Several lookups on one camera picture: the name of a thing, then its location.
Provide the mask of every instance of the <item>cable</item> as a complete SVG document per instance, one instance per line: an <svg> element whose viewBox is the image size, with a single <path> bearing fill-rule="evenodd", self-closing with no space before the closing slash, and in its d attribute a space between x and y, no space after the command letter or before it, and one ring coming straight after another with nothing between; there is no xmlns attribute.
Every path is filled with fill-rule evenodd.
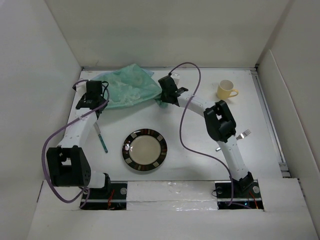
<svg viewBox="0 0 320 240"><path fill-rule="evenodd" d="M107 88L109 87L109 83L108 83L107 81L103 81L102 83L103 83L103 84L104 84L104 83L107 83L106 86L102 85L102 86L104 86L103 93L102 93L102 97L105 98L105 92L106 92Z"/></svg>
<svg viewBox="0 0 320 240"><path fill-rule="evenodd" d="M211 195L214 196L215 198L217 198L217 196L214 195L214 192L215 192L215 191L216 191L216 190L213 190L213 191L211 192Z"/></svg>
<svg viewBox="0 0 320 240"><path fill-rule="evenodd" d="M85 191L87 191L87 192L86 192L86 198L85 198L84 202L81 204L81 206L79 207L80 209L82 209L83 206L86 205L86 203L87 203L87 201L88 201L88 199L89 199L90 188L86 188L86 189L83 191L83 193L85 193Z"/></svg>
<svg viewBox="0 0 320 240"><path fill-rule="evenodd" d="M114 194L115 194L115 190L113 189L112 192L111 192L111 196L108 198L108 207L106 208L107 210L110 208L111 206L111 200L112 198L114 197Z"/></svg>
<svg viewBox="0 0 320 240"><path fill-rule="evenodd" d="M181 121L180 121L180 127L179 127L179 138L180 138L180 142L181 142L181 145L182 145L185 149L189 150L190 152L193 152L193 153L199 154L199 155L203 155L203 156L206 156L206 157L208 157L208 158L212 158L212 159L218 161L219 163L221 163L221 164L225 167L225 169L226 169L226 170L228 171L228 173L229 173L230 180L231 180L231 198L230 198L230 201L229 201L229 203L228 203L228 207L229 207L229 206L232 204L233 199L234 199L234 181L233 181L233 178L232 178L232 175L231 175L231 172L230 172L228 166L227 166L224 162L222 162L220 159L218 159L218 158L216 158L216 157L214 157L214 156L211 156L211 155L208 155L208 154L205 154L205 153L202 153L202 152L199 152L199 151L195 151L195 150L192 150L192 149L188 148L188 147L184 144L184 142L183 142L183 140L182 140L182 125L183 125L183 122L184 122L185 114L186 114L186 111L187 111L187 109L188 109L189 104L191 103L191 100L192 100L193 97L196 95L196 93L197 93L197 91L198 91L198 88L199 88L199 86L200 86L200 82L201 82L201 71L200 71L200 68L199 68L196 64L194 64L193 62L189 62L189 61L183 62L183 63L179 64L179 65L176 66L174 69L172 69L172 70L169 72L168 75L170 76L174 70L176 70L178 67L180 67L180 66L182 66L182 65L184 65L184 64L191 64L191 65L193 65L193 66L196 67L196 69L197 69L198 72L199 72L199 80L198 80L198 84L196 85L196 88L195 88L192 96L190 97L189 101L186 103L186 105L185 105L185 107L184 107L184 110L183 110L183 113L182 113L182 117L181 117Z"/></svg>
<svg viewBox="0 0 320 240"><path fill-rule="evenodd" d="M81 79L81 80L77 81L75 84L73 84L72 88L74 89L79 83L83 83L83 82L87 82L87 81L89 81L89 80Z"/></svg>
<svg viewBox="0 0 320 240"><path fill-rule="evenodd" d="M73 86L76 86L77 84L79 83L82 83L82 82L86 82L88 80L80 80L80 81L77 81ZM54 193L54 195L59 199L61 200L62 202L66 203L66 204L70 204L70 203L73 203L85 190L82 189L78 195L76 195L73 199L71 200L66 200L64 199L58 192L57 190L55 189L54 185L51 183L51 180L50 180L50 175L47 171L47 168L46 168L46 148L47 148L47 145L48 143L50 142L50 140L56 136L58 133L60 133L61 131L65 130L67 127L71 126L72 124L78 122L80 119L88 116L89 114L92 114L93 112L99 110L99 109L102 109L104 106L106 106L109 102L109 99L110 99L110 93L109 93L109 90L106 89L106 92L108 94L107 98L106 98L106 101L101 104L100 106L96 107L95 109L91 110L91 111L88 111L87 113L83 114L82 116L80 117L77 117L75 120L69 122L68 124L66 124L65 126L61 127L60 129L58 129L57 131L55 131L53 134L51 134L47 140L45 140L44 144L43 144L43 147L42 147L42 152L41 152L41 164L42 164L42 170L43 170L43 174L44 174L44 178L46 180L46 182L48 183L50 189L52 190L52 192Z"/></svg>
<svg viewBox="0 0 320 240"><path fill-rule="evenodd" d="M259 208L258 208L258 204L257 204L257 201L256 201L255 196L252 194L252 192L251 192L251 191L249 191L249 194L253 197L254 204L255 204L255 208L256 208L256 209L259 209Z"/></svg>

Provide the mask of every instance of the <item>white table surface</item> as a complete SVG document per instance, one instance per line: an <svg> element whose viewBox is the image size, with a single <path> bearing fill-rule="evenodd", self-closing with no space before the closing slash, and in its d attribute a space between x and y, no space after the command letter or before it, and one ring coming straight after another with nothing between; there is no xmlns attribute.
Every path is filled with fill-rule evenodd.
<svg viewBox="0 0 320 240"><path fill-rule="evenodd" d="M154 70L152 78L158 80L167 75L170 68ZM198 81L198 71L194 68L175 70L180 74L178 87L193 91ZM103 71L83 71L83 79L91 79ZM218 68L201 69L202 80L197 96L217 102L218 84L228 79L239 90L239 95L226 102L236 121L237 134L251 130L251 135L238 142L245 164L258 178L282 178L277 155L266 125L256 88L249 70ZM69 121L75 118L75 105L81 96L75 94ZM151 99L123 109L105 109L98 119L101 135L108 148L104 152L94 128L91 129L83 148L91 169L109 174L112 181L188 181L227 180L225 168L215 160L184 149L179 141L179 124L183 109L175 105L160 108ZM138 129L153 129L166 140L168 152L163 164L151 172L140 172L130 168L122 156L122 145L126 137ZM223 153L216 152L218 144L206 130L205 120L188 111L183 124L182 137L190 148L211 154L225 162Z"/></svg>

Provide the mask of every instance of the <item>green cloth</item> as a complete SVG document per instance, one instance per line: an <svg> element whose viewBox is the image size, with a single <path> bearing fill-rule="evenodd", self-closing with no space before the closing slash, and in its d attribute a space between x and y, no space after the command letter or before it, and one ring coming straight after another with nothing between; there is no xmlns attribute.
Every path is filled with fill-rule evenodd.
<svg viewBox="0 0 320 240"><path fill-rule="evenodd" d="M151 78L153 73L149 72L150 76L147 72L137 64L132 64L98 75L92 80L109 83L110 100L107 109L130 107L150 99L155 99L160 107L165 108L168 104L160 101L162 89Z"/></svg>

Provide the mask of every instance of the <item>plate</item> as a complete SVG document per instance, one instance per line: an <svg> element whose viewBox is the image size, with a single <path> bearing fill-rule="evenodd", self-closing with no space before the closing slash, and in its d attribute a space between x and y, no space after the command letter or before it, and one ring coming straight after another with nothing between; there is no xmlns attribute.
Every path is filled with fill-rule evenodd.
<svg viewBox="0 0 320 240"><path fill-rule="evenodd" d="M167 156L164 137L152 129L139 129L131 133L122 145L122 156L126 164L138 171L158 168Z"/></svg>

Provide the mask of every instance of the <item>fork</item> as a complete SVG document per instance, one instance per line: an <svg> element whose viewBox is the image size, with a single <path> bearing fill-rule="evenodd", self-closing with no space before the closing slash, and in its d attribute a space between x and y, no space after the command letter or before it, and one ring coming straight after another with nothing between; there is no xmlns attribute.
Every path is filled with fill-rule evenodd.
<svg viewBox="0 0 320 240"><path fill-rule="evenodd" d="M247 137L249 134L251 133L251 131L249 129L245 130L244 132L240 133L239 136L237 136L235 139L236 140L241 140L244 139L245 137ZM215 151L219 152L221 150L221 147L218 147Z"/></svg>

